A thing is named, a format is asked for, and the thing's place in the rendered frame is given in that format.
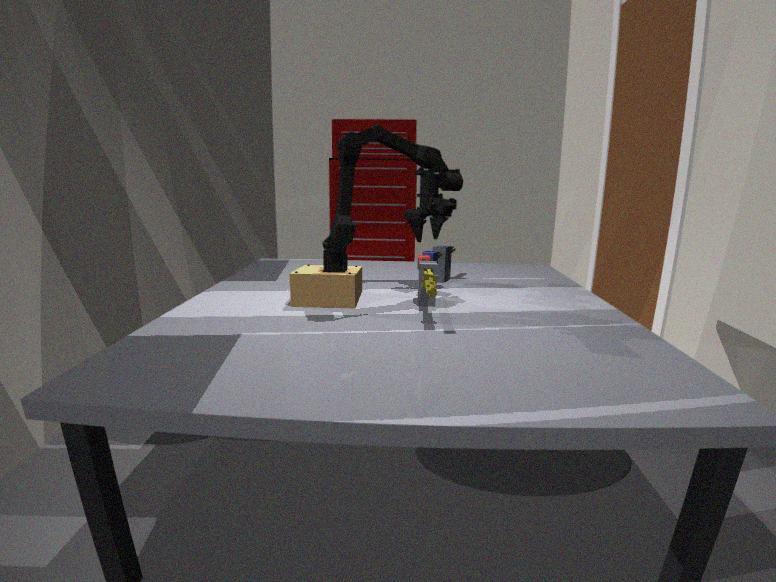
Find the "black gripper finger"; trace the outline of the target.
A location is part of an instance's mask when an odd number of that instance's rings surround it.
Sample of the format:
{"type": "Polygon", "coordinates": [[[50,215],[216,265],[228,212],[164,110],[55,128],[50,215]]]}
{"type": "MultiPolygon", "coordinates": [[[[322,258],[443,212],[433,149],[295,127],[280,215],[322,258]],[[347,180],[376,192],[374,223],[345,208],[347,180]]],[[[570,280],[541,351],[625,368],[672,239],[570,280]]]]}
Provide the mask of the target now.
{"type": "Polygon", "coordinates": [[[441,227],[443,223],[449,219],[449,217],[439,218],[439,217],[430,217],[431,227],[432,227],[432,233],[434,239],[438,239],[441,227]]]}
{"type": "Polygon", "coordinates": [[[410,219],[406,219],[406,221],[409,222],[409,224],[410,224],[410,226],[411,226],[411,228],[412,228],[412,230],[414,232],[414,235],[415,235],[417,241],[421,242],[421,240],[422,240],[422,232],[423,232],[423,225],[425,224],[425,222],[427,220],[410,220],[410,219]]]}

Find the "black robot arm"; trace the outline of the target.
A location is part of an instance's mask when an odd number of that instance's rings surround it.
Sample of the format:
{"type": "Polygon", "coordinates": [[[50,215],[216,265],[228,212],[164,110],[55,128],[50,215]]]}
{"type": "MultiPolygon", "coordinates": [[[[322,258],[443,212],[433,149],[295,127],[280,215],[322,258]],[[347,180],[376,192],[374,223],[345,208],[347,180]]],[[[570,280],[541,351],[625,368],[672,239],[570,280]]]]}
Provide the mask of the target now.
{"type": "MultiPolygon", "coordinates": [[[[356,222],[351,220],[350,215],[354,168],[361,146],[373,140],[408,156],[414,163],[421,166],[414,173],[414,175],[421,175],[420,190],[439,191],[440,188],[442,191],[460,191],[463,186],[460,170],[449,170],[437,148],[408,141],[380,125],[374,125],[359,133],[347,133],[338,142],[341,164],[340,182],[338,184],[336,214],[329,236],[322,242],[323,248],[326,249],[323,250],[323,272],[344,273],[347,270],[345,251],[347,245],[352,242],[353,236],[356,236],[356,222]],[[438,172],[438,174],[434,172],[438,172]]],[[[428,209],[435,209],[444,215],[452,215],[453,210],[456,209],[456,200],[453,198],[444,199],[443,194],[440,194],[439,197],[433,194],[428,209]]]]}

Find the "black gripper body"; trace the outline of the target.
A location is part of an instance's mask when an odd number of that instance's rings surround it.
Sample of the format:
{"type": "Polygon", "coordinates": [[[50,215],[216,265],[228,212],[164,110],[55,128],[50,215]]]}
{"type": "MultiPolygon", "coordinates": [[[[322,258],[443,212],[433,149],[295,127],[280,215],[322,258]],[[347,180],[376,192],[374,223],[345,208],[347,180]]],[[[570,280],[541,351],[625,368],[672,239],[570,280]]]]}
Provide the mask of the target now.
{"type": "Polygon", "coordinates": [[[404,218],[410,220],[424,220],[427,216],[439,218],[452,217],[450,214],[444,215],[435,209],[428,209],[428,204],[433,194],[436,194],[436,197],[440,196],[439,191],[420,191],[420,194],[417,194],[417,197],[420,197],[420,206],[418,206],[417,209],[406,209],[404,211],[404,218]]]}

